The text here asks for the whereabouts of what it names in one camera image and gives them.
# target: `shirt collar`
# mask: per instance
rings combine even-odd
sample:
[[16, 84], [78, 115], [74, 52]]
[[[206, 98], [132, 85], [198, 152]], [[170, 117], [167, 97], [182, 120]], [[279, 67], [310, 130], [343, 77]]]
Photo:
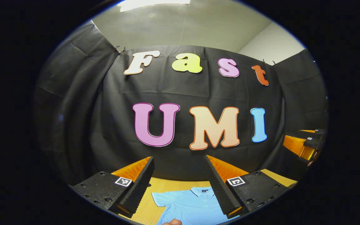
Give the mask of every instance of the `shirt collar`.
[[202, 195], [213, 196], [215, 194], [212, 190], [212, 187], [193, 187], [193, 188], [191, 188], [191, 191], [198, 197], [202, 196]]

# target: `ceiling light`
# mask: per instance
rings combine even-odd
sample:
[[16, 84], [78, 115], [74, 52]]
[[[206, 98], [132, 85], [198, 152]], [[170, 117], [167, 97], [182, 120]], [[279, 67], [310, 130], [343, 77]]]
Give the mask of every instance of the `ceiling light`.
[[190, 4], [190, 0], [125, 0], [117, 4], [117, 6], [120, 6], [120, 12], [122, 13], [135, 8], [159, 4]]

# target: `pink letter u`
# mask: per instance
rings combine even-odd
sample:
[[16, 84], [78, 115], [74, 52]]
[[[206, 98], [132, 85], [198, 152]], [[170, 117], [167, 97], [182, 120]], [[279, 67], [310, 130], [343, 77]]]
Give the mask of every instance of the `pink letter u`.
[[148, 103], [138, 103], [133, 105], [136, 113], [134, 128], [137, 138], [144, 144], [163, 147], [170, 144], [174, 137], [174, 118], [176, 112], [180, 110], [180, 106], [174, 103], [164, 103], [159, 106], [159, 110], [163, 112], [163, 132], [160, 136], [153, 136], [148, 129], [149, 115], [154, 109], [153, 105]]

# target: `foam letter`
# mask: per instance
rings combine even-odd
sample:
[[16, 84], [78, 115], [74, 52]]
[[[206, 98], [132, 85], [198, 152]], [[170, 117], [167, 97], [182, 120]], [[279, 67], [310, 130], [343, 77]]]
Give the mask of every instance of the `foam letter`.
[[194, 115], [195, 120], [194, 142], [190, 144], [192, 150], [203, 150], [208, 147], [208, 143], [205, 142], [205, 133], [214, 148], [219, 144], [223, 133], [222, 147], [240, 144], [237, 137], [238, 108], [224, 108], [219, 122], [216, 122], [209, 108], [205, 106], [192, 107], [190, 113]]
[[263, 108], [253, 108], [251, 109], [251, 114], [254, 116], [255, 122], [255, 135], [252, 141], [261, 142], [266, 140], [268, 136], [265, 134], [265, 120], [263, 117], [265, 110]]
[[156, 51], [150, 51], [150, 52], [138, 52], [133, 54], [133, 60], [130, 63], [130, 66], [127, 70], [123, 72], [125, 75], [130, 74], [139, 74], [143, 71], [143, 68], [141, 68], [141, 64], [144, 64], [144, 67], [147, 67], [151, 61], [153, 60], [153, 57], [158, 57], [160, 55], [160, 52], [158, 50]]
[[221, 58], [217, 61], [219, 66], [219, 72], [224, 77], [238, 77], [240, 75], [240, 71], [236, 68], [237, 64], [234, 60], [228, 58]]
[[159, 110], [163, 112], [163, 132], [158, 137], [151, 135], [148, 129], [149, 114], [153, 109], [153, 105], [148, 103], [133, 105], [133, 110], [136, 113], [134, 124], [136, 136], [144, 144], [163, 147], [173, 141], [174, 119], [176, 112], [180, 110], [180, 106], [173, 103], [165, 103], [159, 106]]
[[173, 62], [172, 68], [176, 71], [190, 71], [190, 73], [199, 73], [203, 70], [200, 67], [200, 57], [193, 53], [181, 53], [176, 56], [176, 61]]
[[263, 84], [263, 85], [265, 85], [265, 86], [269, 85], [269, 81], [267, 81], [267, 80], [265, 79], [265, 77], [263, 76], [263, 74], [266, 74], [266, 73], [265, 73], [264, 70], [262, 70], [262, 69], [260, 68], [259, 65], [253, 66], [252, 69], [255, 70], [257, 80], [258, 80], [261, 84]]

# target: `shirt sleeve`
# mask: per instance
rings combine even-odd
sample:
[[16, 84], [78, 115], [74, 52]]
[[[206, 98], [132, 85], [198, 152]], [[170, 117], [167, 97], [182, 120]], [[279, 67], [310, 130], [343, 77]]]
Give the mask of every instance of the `shirt sleeve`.
[[169, 191], [164, 193], [152, 192], [152, 198], [159, 207], [164, 207], [166, 204], [174, 202], [182, 193], [180, 191]]

